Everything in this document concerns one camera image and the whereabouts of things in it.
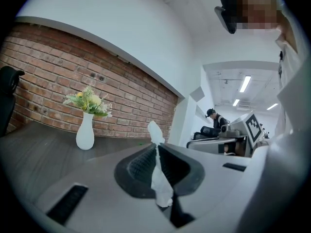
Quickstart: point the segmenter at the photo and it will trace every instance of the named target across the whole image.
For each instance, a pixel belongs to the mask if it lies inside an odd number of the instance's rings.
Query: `yellow flower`
[[[98,106],[102,103],[102,100],[97,95],[92,95],[91,100]]]
[[[83,96],[83,92],[79,92],[76,94],[76,97],[82,97]]]

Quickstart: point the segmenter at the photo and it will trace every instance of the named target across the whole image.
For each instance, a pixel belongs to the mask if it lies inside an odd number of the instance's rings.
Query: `white shirt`
[[[288,19],[296,41],[297,52],[290,46],[290,44],[284,39],[284,35],[280,35],[276,40],[277,45],[283,52],[283,60],[280,62],[282,66],[281,78],[279,77],[280,90],[291,80],[291,78],[300,69],[303,62],[311,53],[310,44],[308,38],[296,20],[293,14],[289,11],[285,4],[282,4],[282,13]],[[290,119],[288,118],[284,108],[281,106],[280,114],[277,120],[275,136],[280,134],[288,134],[292,129]]]

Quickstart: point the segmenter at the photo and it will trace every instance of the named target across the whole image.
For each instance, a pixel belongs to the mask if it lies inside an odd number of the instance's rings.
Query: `white vase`
[[[76,136],[77,145],[82,150],[89,150],[94,145],[93,116],[83,112],[83,121]]]

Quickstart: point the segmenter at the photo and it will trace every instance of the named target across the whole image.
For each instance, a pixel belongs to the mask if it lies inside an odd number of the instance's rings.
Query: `fluorescent light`
[[[240,101],[239,99],[235,99],[235,101],[234,101],[234,103],[233,103],[233,106],[237,106],[237,104],[238,104],[239,101]]]
[[[272,105],[271,107],[269,107],[269,108],[267,109],[267,111],[270,110],[270,109],[272,109],[273,107],[276,107],[277,105],[278,105],[278,103],[275,103],[274,105]]]
[[[245,89],[247,88],[247,85],[248,85],[250,80],[251,80],[251,76],[245,76],[245,79],[244,79],[244,82],[242,84],[240,92],[244,92],[245,91]]]

